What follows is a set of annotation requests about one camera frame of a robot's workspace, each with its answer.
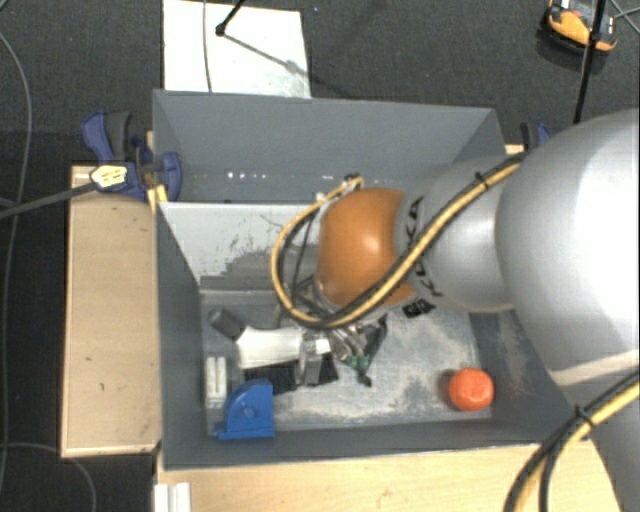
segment gray bin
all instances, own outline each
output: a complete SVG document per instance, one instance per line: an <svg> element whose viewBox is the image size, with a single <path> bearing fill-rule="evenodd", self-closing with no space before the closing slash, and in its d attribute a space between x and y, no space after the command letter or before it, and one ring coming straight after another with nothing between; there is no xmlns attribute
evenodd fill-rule
<svg viewBox="0 0 640 512"><path fill-rule="evenodd" d="M157 222L168 470L530 443L570 414L515 314L434 310L390 316L373 388L339 366L336 383L276 397L274 439L211 437L203 354L225 340L206 313L223 305L269 327L267 261L284 221L345 174L407 190L429 169L504 145L495 113L479 108L156 91L153 118L156 152L177 151L185 172L180 202L161 205ZM490 409L447 404L443 375L465 365L494 378Z"/></svg>

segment wooden board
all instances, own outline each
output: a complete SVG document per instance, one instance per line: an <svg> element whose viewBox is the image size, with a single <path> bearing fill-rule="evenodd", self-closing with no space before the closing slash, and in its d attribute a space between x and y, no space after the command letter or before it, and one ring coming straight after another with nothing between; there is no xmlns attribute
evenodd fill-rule
<svg viewBox="0 0 640 512"><path fill-rule="evenodd" d="M91 168L74 168L72 185ZM60 451L150 452L160 440L151 209L90 193L69 208Z"/></svg>
<svg viewBox="0 0 640 512"><path fill-rule="evenodd" d="M217 470L158 469L158 482L189 482L193 512L499 512L534 446ZM552 509L617 511L591 443L575 446L554 474ZM537 511L532 496L525 511Z"/></svg>

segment black carpet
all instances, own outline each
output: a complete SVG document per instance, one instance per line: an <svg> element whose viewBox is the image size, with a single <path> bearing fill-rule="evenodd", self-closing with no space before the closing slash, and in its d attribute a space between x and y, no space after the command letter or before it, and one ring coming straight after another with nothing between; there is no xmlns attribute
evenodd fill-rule
<svg viewBox="0 0 640 512"><path fill-rule="evenodd" d="M492 107L505 140L519 143L522 121L542 121L553 132L569 127L578 94L580 56L537 35L544 3L253 0L249 5L302 11L314 96ZM87 114L128 110L135 116L132 131L151 126L150 91L162 84L161 24L160 0L12 0L0 11L0 32L22 60L33 96L25 199L63 190L72 161L92 158L79 131ZM618 48L596 66L585 120L638 106L640 40L624 22L619 35ZM16 194L24 105L18 75L0 48L4 198ZM2 265L8 229L8 222L0 224ZM58 443L65 229L62 205L23 215L19 222L8 339L12 442ZM83 462L96 483L98 510L148 510L150 457ZM75 467L44 452L11 450L0 510L82 511L90 504Z"/></svg>

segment black cable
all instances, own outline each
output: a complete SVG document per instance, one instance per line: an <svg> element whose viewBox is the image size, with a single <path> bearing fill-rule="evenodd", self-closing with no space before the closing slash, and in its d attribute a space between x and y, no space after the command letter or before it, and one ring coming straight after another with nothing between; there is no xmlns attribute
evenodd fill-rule
<svg viewBox="0 0 640 512"><path fill-rule="evenodd" d="M20 448L26 448L26 449L33 449L33 450L42 450L42 451L53 453L59 456L58 450L56 450L55 448L52 448L51 446L47 446L46 444L9 443L8 445L3 445L2 447L5 451L7 451L7 448L14 449L14 450L20 449ZM91 492L91 512L96 512L98 510L98 494L96 492L96 486L95 486L95 483L93 482L93 478L91 478L91 475L87 471L87 468L85 468L79 461L73 458L65 459L65 461L71 462L71 464L73 464L76 468L78 468L78 471L80 471L80 473L86 480L87 485L89 486L89 491Z"/></svg>
<svg viewBox="0 0 640 512"><path fill-rule="evenodd" d="M6 5L6 0L0 4L0 10ZM33 105L31 101L31 93L29 91L29 82L24 72L24 68L20 62L20 59L16 55L15 51L9 44L9 41L0 33L0 42L9 52L13 63L18 70L20 80L24 88L25 102L27 107L27 136L24 144L24 153L22 157L22 167L20 169L20 179L18 183L18 193L16 194L16 203L20 204L24 197L24 188L27 178L27 168L29 167L29 153L31 152L31 136L33 134ZM0 342L0 358L2 359L2 366L0 373L2 373L2 455L0 457L0 496L2 496L2 489L4 487L4 478L7 470L7 457L9 446L9 369L7 363L7 338L9 337L9 285L11 282L11 267L13 264L13 253L15 249L15 239L18 232L18 219L14 217L11 222L11 230L9 234L9 244L7 248L7 259L4 267L4 279L2 283L2 328L1 335L2 341Z"/></svg>
<svg viewBox="0 0 640 512"><path fill-rule="evenodd" d="M211 75L209 74L209 38L207 37L207 0L202 0L202 48L204 54L204 71L207 76L207 89L213 92L211 87Z"/></svg>
<svg viewBox="0 0 640 512"><path fill-rule="evenodd" d="M58 192L57 194L42 197L29 203L23 203L18 206L14 206L13 208L9 208L8 210L0 210L0 220L8 219L9 217L15 217L32 210L37 210L38 208L42 208L43 206L50 206L52 204L68 201L69 199L87 194L89 192L94 192L95 190L96 186L93 182L86 183L84 185L80 185L79 187L65 190L64 192Z"/></svg>
<svg viewBox="0 0 640 512"><path fill-rule="evenodd" d="M285 274L284 267L285 267L287 250L289 249L289 247L293 245L293 241L295 240L296 236L298 236L298 233L300 232L300 230L307 224L310 224L314 218L315 218L315 214L307 217L306 219L304 219L303 222L294 226L291 229L291 231L288 233L287 237L285 237L285 239L283 240L282 249L278 254L278 262L277 262L277 273L278 273L278 276L281 278L280 282L284 283L284 280L282 280L282 277Z"/></svg>
<svg viewBox="0 0 640 512"><path fill-rule="evenodd" d="M222 37L224 35L225 30L227 30L227 25L233 19L233 17L238 13L242 4L245 3L246 0L238 0L236 5L233 6L231 12L227 15L227 17L216 27L216 35L218 37Z"/></svg>
<svg viewBox="0 0 640 512"><path fill-rule="evenodd" d="M563 448L569 441L569 438L574 434L574 432L580 428L584 423L591 423L591 415L594 414L598 409L604 406L607 402L610 402L613 398L619 395L625 389L628 389L630 386L636 384L640 379L640 375L635 372L631 375L628 375L618 383L616 383L613 387L609 388L604 394L600 395L596 400L590 403L584 409L576 408L576 417L572 424L567 428L560 438L553 444L549 452L547 453L547 462L545 463L544 469L542 471L542 476L540 480L540 490L538 497L538 506L540 512L549 512L549 490L551 488L551 476L553 474L553 470L556 466L556 462L558 461L558 457L562 452Z"/></svg>
<svg viewBox="0 0 640 512"><path fill-rule="evenodd" d="M589 33L589 42L584 49L584 57L582 59L582 77L580 80L580 92L578 93L578 103L576 112L573 116L573 124L578 124L582 120L582 109L584 100L587 95L587 87L589 86L589 77L591 76L591 67L593 65L593 56L596 51L596 43L600 40L600 25L604 17L604 8L607 0L598 0L596 4L596 13L593 18L593 26Z"/></svg>
<svg viewBox="0 0 640 512"><path fill-rule="evenodd" d="M611 5L613 5L616 10L618 11L618 14L616 14L614 16L615 19L618 19L620 17L624 18L625 21L629 24L629 26L634 30L634 32L636 34L640 35L640 28L638 28L638 25L636 25L633 20L631 18L629 18L630 14L634 14L637 13L638 11L640 11L640 7L635 7L633 9L629 9L627 11L622 10L622 7L620 7L620 5L618 4L618 2L616 2L616 0L610 0Z"/></svg>
<svg viewBox="0 0 640 512"><path fill-rule="evenodd" d="M621 381L617 382L614 386L605 391L602 395L597 397L593 402L591 402L586 408L584 408L584 412L586 415L590 415L593 411L599 409L604 404L609 402L613 397L618 395L621 391L628 388L630 385L634 384L638 381L638 374L633 373L629 376L625 377ZM509 494L505 500L503 512L515 512L515 507L518 501L518 498L522 491L524 490L524 486L527 483L531 474L536 470L536 468L542 463L545 457L548 457L550 453L554 450L556 444L558 444L563 438L566 436L571 437L571 433L575 432L580 425L585 423L585 415L576 414L572 416L569 420L567 420L558 430L556 430L553 434L551 434L547 439L542 441L540 448L536 450L536 452L529 458L527 463L518 473L518 476L513 482L511 489L509 490Z"/></svg>
<svg viewBox="0 0 640 512"><path fill-rule="evenodd" d="M298 276L300 275L300 266L302 265L302 258L304 257L305 250L307 249L307 244L309 242L309 233L311 232L311 226L313 225L313 221L315 220L317 214L313 214L309 217L309 221L307 222L307 229L304 232L304 237L302 239L302 245L298 250L298 257L296 258L296 266L293 272L293 279L291 280L291 298L293 299L293 305L295 306L295 297L296 297L296 289L298 287Z"/></svg>

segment blue clamp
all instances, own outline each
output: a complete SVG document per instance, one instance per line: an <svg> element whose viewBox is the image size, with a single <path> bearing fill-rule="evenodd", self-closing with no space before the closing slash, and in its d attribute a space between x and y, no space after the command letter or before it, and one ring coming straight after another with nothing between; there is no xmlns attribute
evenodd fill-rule
<svg viewBox="0 0 640 512"><path fill-rule="evenodd" d="M227 398L224 415L213 429L220 440L274 437L273 385L268 379L245 382Z"/></svg>
<svg viewBox="0 0 640 512"><path fill-rule="evenodd" d="M130 118L131 115L126 112L97 111L82 121L84 142L96 154L100 166L117 163L120 168L126 169L122 173L122 179L108 186L92 178L96 189L100 192L124 194L145 202L147 186L142 175L154 173L156 176L163 176L169 201L176 201L182 187L182 167L177 153L163 153L160 162L154 163L149 147L141 139L132 137L130 143L137 158L135 163L126 161L126 129Z"/></svg>

